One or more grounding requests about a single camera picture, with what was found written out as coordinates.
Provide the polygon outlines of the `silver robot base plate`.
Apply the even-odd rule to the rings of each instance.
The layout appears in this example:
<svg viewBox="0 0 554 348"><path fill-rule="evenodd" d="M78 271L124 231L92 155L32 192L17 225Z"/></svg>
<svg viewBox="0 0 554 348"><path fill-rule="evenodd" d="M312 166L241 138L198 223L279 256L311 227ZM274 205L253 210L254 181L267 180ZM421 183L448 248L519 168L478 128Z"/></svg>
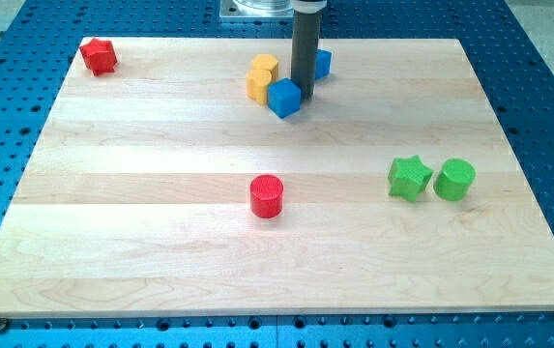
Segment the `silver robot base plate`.
<svg viewBox="0 0 554 348"><path fill-rule="evenodd" d="M219 1L219 18L225 22L279 21L292 15L290 0Z"/></svg>

